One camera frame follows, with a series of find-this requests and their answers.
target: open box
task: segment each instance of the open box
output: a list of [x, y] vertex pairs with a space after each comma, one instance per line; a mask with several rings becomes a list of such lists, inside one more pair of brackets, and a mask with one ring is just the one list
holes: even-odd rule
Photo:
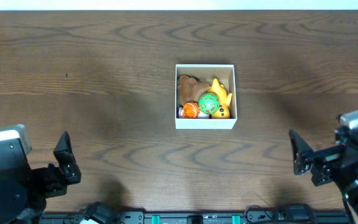
[[[180, 75], [195, 77], [209, 85], [214, 78], [223, 84], [227, 93], [233, 93], [229, 119], [186, 119], [178, 117], [177, 81]], [[236, 82], [233, 65], [176, 65], [175, 75], [175, 125], [177, 129], [232, 129], [237, 121]]]

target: yellow rubber duck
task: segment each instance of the yellow rubber duck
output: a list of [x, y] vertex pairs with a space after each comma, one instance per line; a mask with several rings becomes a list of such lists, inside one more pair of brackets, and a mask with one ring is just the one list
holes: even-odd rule
[[214, 93], [218, 96], [219, 103], [221, 104], [217, 112], [212, 114], [212, 118], [230, 118], [229, 105], [232, 93], [227, 94], [224, 86], [219, 84], [217, 78], [214, 79], [207, 93]]

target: white wall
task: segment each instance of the white wall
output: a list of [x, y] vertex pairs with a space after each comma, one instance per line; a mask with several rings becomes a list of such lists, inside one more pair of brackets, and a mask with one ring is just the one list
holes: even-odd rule
[[0, 0], [0, 10], [358, 9], [358, 0]]

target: brown plush toy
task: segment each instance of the brown plush toy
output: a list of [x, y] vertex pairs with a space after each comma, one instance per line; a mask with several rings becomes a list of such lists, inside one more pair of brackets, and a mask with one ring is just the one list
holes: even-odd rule
[[178, 101], [182, 106], [187, 102], [198, 102], [208, 88], [208, 83], [197, 82], [195, 78], [181, 75], [178, 79]]

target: brown wooden surface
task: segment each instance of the brown wooden surface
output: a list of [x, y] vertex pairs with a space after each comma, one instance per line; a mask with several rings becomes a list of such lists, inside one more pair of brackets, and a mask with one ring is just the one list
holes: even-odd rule
[[[177, 63], [235, 65], [233, 130], [175, 130]], [[67, 130], [83, 174], [48, 211], [342, 208], [287, 133], [321, 149], [355, 109], [358, 11], [0, 12], [0, 127], [27, 125], [33, 168]]]

